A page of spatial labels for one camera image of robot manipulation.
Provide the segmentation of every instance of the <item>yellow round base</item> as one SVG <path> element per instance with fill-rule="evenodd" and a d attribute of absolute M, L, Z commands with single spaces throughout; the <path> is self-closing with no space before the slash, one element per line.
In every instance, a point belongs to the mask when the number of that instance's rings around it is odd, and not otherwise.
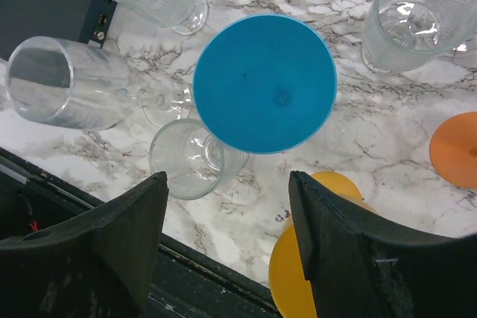
<path fill-rule="evenodd" d="M 312 285 L 305 280 L 293 225 L 280 236 L 268 269 L 271 295 L 284 318 L 317 318 Z"/>
<path fill-rule="evenodd" d="M 343 174 L 322 171 L 314 179 L 335 194 L 371 212 L 374 210 L 363 201 L 358 187 Z M 317 318 L 312 285 L 305 280 L 292 217 L 285 223 L 271 254 L 268 278 L 275 305 L 284 318 Z"/>

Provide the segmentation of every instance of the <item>tipped over glass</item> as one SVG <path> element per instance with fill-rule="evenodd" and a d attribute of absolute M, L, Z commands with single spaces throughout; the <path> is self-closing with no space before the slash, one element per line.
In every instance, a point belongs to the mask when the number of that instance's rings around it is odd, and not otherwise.
<path fill-rule="evenodd" d="M 143 106 L 158 126 L 186 118 L 186 83 L 152 80 L 144 89 L 125 60 L 100 48 L 38 36 L 10 56 L 7 96 L 23 118 L 79 130 L 107 130 Z"/>

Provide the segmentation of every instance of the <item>black frame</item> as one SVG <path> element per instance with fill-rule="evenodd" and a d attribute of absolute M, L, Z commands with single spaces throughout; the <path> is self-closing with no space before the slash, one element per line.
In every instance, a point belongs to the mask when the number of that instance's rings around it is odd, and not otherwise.
<path fill-rule="evenodd" d="M 80 214 L 103 202 L 0 148 L 0 171 Z M 269 289 L 162 235 L 143 317 L 281 317 Z"/>

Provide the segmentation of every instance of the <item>glass base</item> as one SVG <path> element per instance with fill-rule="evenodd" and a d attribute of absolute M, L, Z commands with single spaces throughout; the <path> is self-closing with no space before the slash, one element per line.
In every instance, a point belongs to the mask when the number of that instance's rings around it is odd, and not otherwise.
<path fill-rule="evenodd" d="M 192 106 L 192 91 L 184 82 L 152 80 L 142 93 L 144 114 L 158 127 L 189 117 Z"/>
<path fill-rule="evenodd" d="M 366 48 L 364 48 L 363 45 L 361 45 L 360 53 L 361 53 L 361 58 L 363 60 L 363 63 L 372 72 L 377 73 L 377 74 L 392 74 L 393 73 L 392 71 L 384 70 L 384 69 L 381 69 L 379 67 L 374 66 L 374 64 L 370 61 L 370 56 L 369 56 L 368 52 L 366 51 Z"/>
<path fill-rule="evenodd" d="M 461 113 L 443 122 L 429 143 L 429 158 L 447 182 L 477 189 L 477 112 Z"/>
<path fill-rule="evenodd" d="M 174 26 L 172 30 L 181 35 L 195 34 L 206 24 L 208 15 L 209 3 L 207 3 L 207 0 L 198 0 L 190 17 L 178 26 Z"/>
<path fill-rule="evenodd" d="M 205 163 L 211 167 L 214 171 L 220 171 L 221 169 L 221 153 L 219 150 L 219 142 L 214 136 L 208 136 L 203 143 L 202 157 Z M 243 168 L 247 164 L 248 153 L 240 153 L 241 167 Z"/>

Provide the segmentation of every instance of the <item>marble countertop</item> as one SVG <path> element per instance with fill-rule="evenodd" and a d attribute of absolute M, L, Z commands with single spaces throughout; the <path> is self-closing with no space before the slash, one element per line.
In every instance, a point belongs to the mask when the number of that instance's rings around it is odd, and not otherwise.
<path fill-rule="evenodd" d="M 170 199 L 164 233 L 260 283 L 288 215 L 288 175 L 338 171 L 383 217 L 458 237 L 477 232 L 474 191 L 442 180 L 429 161 L 429 140 L 452 115 L 476 108 L 476 69 L 436 60 L 394 76 L 372 74 L 359 56 L 361 24 L 371 0 L 209 0 L 205 31 L 191 37 L 155 28 L 119 7 L 105 48 L 145 75 L 192 82 L 210 33 L 252 13 L 287 13 L 328 42 L 338 70 L 335 109 L 301 146 L 250 156 L 231 183 L 193 202 Z M 5 63 L 0 62 L 0 84 Z M 20 118 L 0 86 L 0 146 L 108 201 L 150 171 L 157 127 L 141 109 L 104 132 L 48 127 Z"/>

